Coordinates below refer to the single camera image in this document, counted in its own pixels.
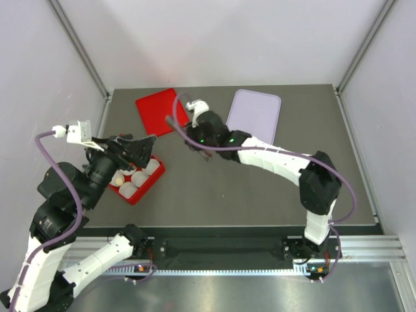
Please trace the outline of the metal tongs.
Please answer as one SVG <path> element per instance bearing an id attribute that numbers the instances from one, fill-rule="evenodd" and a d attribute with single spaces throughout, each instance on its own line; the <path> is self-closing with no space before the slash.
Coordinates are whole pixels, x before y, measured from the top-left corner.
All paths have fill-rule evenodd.
<path id="1" fill-rule="evenodd" d="M 202 159 L 206 162 L 209 162 L 212 159 L 212 154 L 210 152 L 208 152 L 207 150 L 198 148 L 189 142 L 189 137 L 187 136 L 185 132 L 185 128 L 181 127 L 174 120 L 173 116 L 167 115 L 165 118 L 165 121 L 172 128 L 172 130 L 174 130 L 175 132 L 177 132 L 179 135 L 183 137 L 183 139 L 185 140 L 185 144 L 188 146 L 188 148 L 191 151 L 197 152 L 202 157 Z"/>

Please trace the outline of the red chocolate box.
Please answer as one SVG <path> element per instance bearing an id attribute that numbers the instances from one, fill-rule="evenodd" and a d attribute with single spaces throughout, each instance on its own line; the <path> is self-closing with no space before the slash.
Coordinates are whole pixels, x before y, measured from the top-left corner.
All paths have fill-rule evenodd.
<path id="1" fill-rule="evenodd" d="M 136 193 L 130 198 L 130 199 L 126 199 L 124 198 L 122 195 L 119 194 L 118 190 L 119 187 L 114 187 L 111 186 L 109 184 L 109 188 L 114 191 L 115 193 L 117 193 L 124 201 L 126 201 L 128 204 L 130 205 L 135 205 L 137 204 L 142 198 L 143 196 L 150 190 L 151 187 L 153 187 L 156 182 L 162 177 L 162 175 L 165 173 L 166 169 L 165 166 L 163 164 L 163 162 L 156 156 L 152 155 L 151 159 L 157 159 L 160 162 L 160 167 L 155 171 L 155 173 L 153 175 L 151 175 L 149 177 L 149 179 L 144 183 L 144 185 L 140 188 L 138 188 L 138 190 L 136 191 Z M 131 182 L 131 176 L 139 170 L 142 170 L 143 168 L 138 168 L 133 172 L 124 172 L 123 170 L 119 170 L 119 172 L 121 172 L 124 177 L 125 177 L 125 182 L 130 181 Z"/>

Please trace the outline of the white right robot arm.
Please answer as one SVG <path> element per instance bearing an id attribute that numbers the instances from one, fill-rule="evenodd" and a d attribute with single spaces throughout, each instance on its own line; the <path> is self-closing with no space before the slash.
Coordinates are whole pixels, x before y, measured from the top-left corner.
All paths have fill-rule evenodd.
<path id="1" fill-rule="evenodd" d="M 255 166 L 294 183 L 300 192 L 300 202 L 307 211 L 303 242 L 292 249 L 295 258 L 318 257 L 328 247 L 329 223 L 340 189 L 340 179 L 329 156 L 321 151 L 310 156 L 288 155 L 284 149 L 264 143 L 244 131 L 230 131 L 210 109 L 191 109 L 192 120 L 185 132 L 193 141 L 212 148 L 222 148 L 217 154 L 236 163 Z"/>

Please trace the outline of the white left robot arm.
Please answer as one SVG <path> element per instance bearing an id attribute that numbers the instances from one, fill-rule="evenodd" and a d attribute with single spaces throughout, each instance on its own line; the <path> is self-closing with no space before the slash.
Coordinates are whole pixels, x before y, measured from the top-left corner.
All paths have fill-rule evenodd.
<path id="1" fill-rule="evenodd" d="M 103 272 L 124 259 L 142 257 L 148 248 L 146 234 L 128 224 L 102 249 L 59 270 L 79 230 L 88 223 L 85 211 L 95 208 L 118 170 L 148 165 L 157 138 L 93 138 L 84 149 L 88 162 L 78 169 L 69 162 L 57 163 L 51 158 L 40 141 L 49 135 L 50 132 L 41 133 L 35 138 L 51 167 L 38 185 L 45 201 L 31 222 L 19 276 L 12 288 L 1 293 L 1 303 L 9 311 L 65 311 Z"/>

